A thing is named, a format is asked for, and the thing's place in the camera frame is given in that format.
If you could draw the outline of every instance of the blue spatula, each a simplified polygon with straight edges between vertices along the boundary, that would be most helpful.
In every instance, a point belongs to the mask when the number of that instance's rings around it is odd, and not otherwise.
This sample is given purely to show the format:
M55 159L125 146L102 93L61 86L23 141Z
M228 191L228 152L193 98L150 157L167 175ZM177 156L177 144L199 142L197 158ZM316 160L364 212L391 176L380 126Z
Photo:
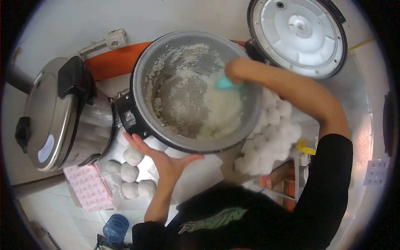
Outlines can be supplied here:
M221 76L221 78L219 78L217 80L216 83L216 89L217 90L227 90L227 89L233 89L233 88L242 88L243 85L236 85L233 84L231 80L229 80L228 77L226 77L225 75Z

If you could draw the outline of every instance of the inner lid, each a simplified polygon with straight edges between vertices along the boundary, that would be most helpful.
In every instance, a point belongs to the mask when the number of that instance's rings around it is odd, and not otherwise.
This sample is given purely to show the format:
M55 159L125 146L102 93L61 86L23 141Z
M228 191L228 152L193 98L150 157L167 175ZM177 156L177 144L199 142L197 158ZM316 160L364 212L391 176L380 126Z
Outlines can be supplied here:
M342 60L339 25L316 0L257 1L251 20L258 45L278 66L326 78Z
M65 123L71 112L71 97L58 97L58 71L66 62L66 58L48 62L36 77L26 101L24 116L29 117L32 131L27 153L39 169L53 167L55 159L51 159L54 154L58 155L60 147L57 144L66 131Z

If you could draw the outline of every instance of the white tile floor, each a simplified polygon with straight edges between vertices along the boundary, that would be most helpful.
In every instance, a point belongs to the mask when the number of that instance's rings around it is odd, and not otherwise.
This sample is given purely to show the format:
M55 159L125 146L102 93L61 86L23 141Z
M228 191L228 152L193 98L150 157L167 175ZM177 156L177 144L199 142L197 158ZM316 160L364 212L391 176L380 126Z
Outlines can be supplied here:
M20 199L30 221L36 221L55 239L61 250L92 250L97 234L103 235L103 226L112 214L123 214L130 223L125 242L132 242L132 226L143 222L146 210L85 213L77 208L64 182L47 190ZM170 207L167 224L178 213L176 205Z

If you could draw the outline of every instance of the rice cooker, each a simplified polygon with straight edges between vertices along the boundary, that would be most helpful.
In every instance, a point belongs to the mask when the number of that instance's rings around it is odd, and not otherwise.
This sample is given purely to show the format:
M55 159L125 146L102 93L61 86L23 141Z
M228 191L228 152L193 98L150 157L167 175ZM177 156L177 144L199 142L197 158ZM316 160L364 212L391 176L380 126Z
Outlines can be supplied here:
M171 46L178 48L203 42L223 54L224 62L244 56L314 79L334 76L346 61L347 41L342 26L346 20L330 0L251 0L247 18L251 39L242 48L214 34L187 30L169 33L152 42L135 63L129 93L116 102L125 130L143 139L153 135L166 145L184 152L204 154L235 146L255 127L262 91L256 84L250 83L245 85L242 124L231 134L217 140L199 141L166 129L146 104L146 86L151 66ZM165 79L175 73L173 68L168 70L162 76ZM160 91L158 83L154 88L154 93Z
M83 166L106 151L113 122L110 100L82 59L59 57L36 77L15 139L40 171Z

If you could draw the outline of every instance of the yellow object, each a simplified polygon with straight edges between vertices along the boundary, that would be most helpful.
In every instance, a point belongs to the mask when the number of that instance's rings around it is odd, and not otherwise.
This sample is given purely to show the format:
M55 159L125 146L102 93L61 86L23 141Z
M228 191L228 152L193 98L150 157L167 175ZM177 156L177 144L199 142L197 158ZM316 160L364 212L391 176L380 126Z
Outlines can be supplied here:
M372 42L372 41L374 41L374 40L375 40L375 39L370 39L370 40L362 41L362 42L360 42L360 43L354 45L353 47L349 48L347 51L351 51L351 50L353 50L353 49L355 49L355 48L361 47L361 46L363 46L363 45L365 45L365 44L367 44L367 43L369 43L369 42Z
M316 149L314 148L315 146L312 146L313 143L306 141L304 139L301 139L298 143L297 143L297 150L299 152L305 153L305 154L312 154L315 155L315 153L317 152Z

